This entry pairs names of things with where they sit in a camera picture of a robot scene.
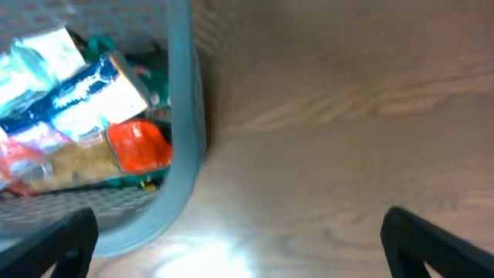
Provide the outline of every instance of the wastebasket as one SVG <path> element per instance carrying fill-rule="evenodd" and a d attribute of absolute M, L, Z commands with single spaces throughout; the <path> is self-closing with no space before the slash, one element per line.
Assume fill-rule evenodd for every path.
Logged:
<path fill-rule="evenodd" d="M 168 49 L 173 161 L 161 189 L 152 194 L 136 188 L 103 188 L 0 201 L 0 250 L 49 220 L 90 206 L 103 224 L 94 256 L 119 256 L 152 241 L 178 217 L 205 154 L 201 74 L 190 2 L 7 0 L 0 3 L 0 46 L 5 48 L 15 36 L 60 24 L 82 36 L 109 36 L 127 53 L 142 49 L 150 39 Z"/>

